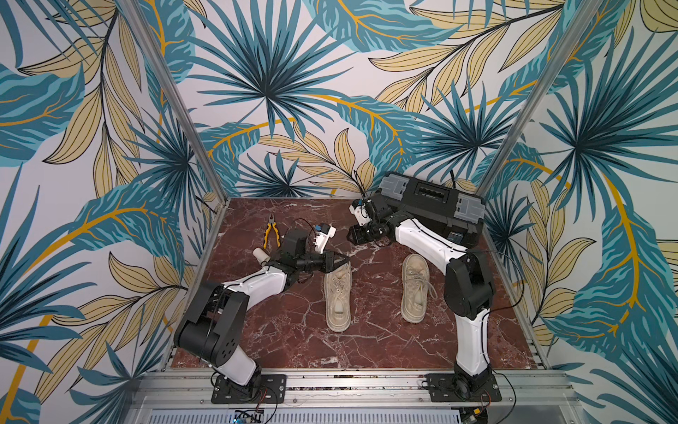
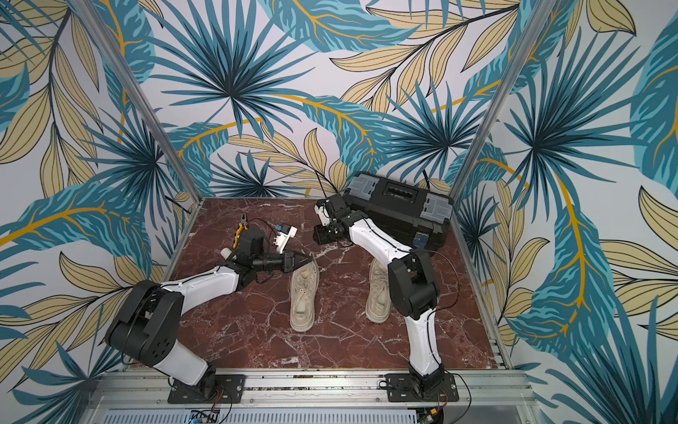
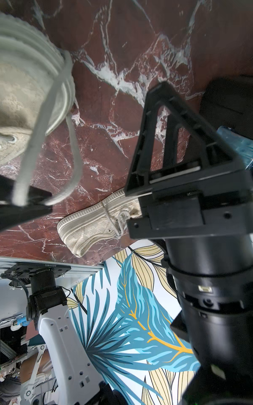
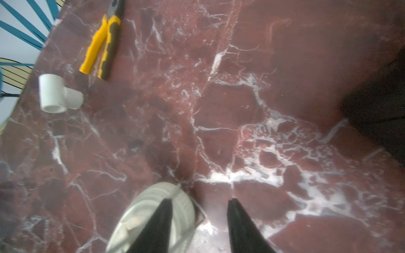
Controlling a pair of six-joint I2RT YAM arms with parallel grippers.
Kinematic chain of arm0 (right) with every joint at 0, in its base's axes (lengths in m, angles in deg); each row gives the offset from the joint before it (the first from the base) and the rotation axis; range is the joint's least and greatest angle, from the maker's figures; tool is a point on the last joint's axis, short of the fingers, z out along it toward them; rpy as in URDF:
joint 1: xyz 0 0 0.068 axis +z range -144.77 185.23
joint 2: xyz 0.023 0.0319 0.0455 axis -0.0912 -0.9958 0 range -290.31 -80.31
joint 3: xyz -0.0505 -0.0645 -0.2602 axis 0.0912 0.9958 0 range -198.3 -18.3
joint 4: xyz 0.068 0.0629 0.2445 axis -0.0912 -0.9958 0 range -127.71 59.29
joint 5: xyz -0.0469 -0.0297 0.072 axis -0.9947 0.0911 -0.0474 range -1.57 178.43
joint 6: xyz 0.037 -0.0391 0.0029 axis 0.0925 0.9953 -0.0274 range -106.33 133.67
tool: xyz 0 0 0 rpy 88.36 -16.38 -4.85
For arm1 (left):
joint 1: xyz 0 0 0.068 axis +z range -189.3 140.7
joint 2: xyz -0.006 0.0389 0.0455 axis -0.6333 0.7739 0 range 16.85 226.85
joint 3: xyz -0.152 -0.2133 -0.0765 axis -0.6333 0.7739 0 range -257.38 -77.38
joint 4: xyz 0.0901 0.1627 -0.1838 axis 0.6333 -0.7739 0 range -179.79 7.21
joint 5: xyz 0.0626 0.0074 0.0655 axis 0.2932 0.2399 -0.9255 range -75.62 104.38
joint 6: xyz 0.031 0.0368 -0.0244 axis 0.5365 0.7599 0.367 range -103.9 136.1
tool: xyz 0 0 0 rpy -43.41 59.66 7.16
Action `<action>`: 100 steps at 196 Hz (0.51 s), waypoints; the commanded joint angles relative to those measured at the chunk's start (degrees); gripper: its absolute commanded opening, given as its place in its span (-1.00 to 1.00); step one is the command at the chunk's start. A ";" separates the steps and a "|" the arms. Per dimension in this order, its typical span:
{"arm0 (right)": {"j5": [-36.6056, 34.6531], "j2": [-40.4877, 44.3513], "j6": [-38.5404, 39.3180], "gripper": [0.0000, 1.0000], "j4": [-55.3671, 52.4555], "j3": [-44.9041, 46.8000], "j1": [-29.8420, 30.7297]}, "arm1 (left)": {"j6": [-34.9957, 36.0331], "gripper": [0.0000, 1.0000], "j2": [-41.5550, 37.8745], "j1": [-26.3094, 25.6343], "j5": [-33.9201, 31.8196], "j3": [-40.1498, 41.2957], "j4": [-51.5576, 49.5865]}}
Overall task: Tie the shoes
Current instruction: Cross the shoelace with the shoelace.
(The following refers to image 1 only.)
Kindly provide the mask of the beige sneaker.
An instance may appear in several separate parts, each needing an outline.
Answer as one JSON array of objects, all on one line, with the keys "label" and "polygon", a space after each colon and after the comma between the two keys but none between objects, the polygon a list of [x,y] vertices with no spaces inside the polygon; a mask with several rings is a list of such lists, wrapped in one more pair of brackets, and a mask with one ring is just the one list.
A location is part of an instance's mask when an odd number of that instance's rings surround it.
[{"label": "beige sneaker", "polygon": [[410,254],[402,266],[401,315],[408,323],[421,323],[427,312],[430,270],[424,257]]},{"label": "beige sneaker", "polygon": [[326,323],[333,332],[344,332],[351,325],[351,285],[349,263],[324,277]]}]

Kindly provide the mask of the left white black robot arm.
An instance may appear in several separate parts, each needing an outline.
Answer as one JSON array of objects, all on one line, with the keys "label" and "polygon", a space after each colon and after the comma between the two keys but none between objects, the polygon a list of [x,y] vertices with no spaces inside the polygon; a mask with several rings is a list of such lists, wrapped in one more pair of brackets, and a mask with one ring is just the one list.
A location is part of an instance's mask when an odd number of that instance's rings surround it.
[{"label": "left white black robot arm", "polygon": [[308,233],[293,228],[275,252],[260,247],[252,251],[261,265],[256,272],[233,281],[202,283],[175,330],[175,346],[208,363],[228,382],[253,385],[261,368],[239,346],[247,311],[289,289],[301,274],[329,274],[349,262],[348,256],[326,249],[335,227],[321,224],[314,231],[312,248],[307,248]]}]

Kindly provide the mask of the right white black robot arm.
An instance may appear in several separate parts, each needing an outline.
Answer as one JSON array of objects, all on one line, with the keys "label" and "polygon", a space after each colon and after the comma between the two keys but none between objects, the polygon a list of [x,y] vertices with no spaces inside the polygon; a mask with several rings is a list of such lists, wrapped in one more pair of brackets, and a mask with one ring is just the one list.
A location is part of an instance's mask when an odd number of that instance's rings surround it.
[{"label": "right white black robot arm", "polygon": [[349,211],[357,220],[347,236],[352,244],[387,237],[409,247],[444,274],[444,300],[457,323],[457,390],[469,397],[493,376],[487,322],[496,289],[487,256],[439,235],[411,213],[388,205],[380,194],[353,201]]}]

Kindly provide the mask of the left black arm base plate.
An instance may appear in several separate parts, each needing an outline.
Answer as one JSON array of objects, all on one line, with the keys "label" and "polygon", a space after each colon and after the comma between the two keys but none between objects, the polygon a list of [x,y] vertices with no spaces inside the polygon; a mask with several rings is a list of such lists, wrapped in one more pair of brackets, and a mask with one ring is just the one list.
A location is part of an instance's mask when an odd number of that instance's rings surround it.
[{"label": "left black arm base plate", "polygon": [[247,385],[233,383],[217,374],[211,380],[213,405],[280,404],[284,402],[287,376],[282,374],[257,374]]}]

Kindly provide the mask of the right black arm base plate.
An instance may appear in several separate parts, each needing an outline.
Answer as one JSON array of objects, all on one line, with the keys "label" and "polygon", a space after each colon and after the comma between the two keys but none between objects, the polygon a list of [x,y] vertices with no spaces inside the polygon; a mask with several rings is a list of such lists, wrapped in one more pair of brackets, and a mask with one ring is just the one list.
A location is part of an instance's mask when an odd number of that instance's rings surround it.
[{"label": "right black arm base plate", "polygon": [[427,374],[422,383],[433,403],[494,403],[502,401],[499,385],[492,373],[477,377],[452,373]]}]

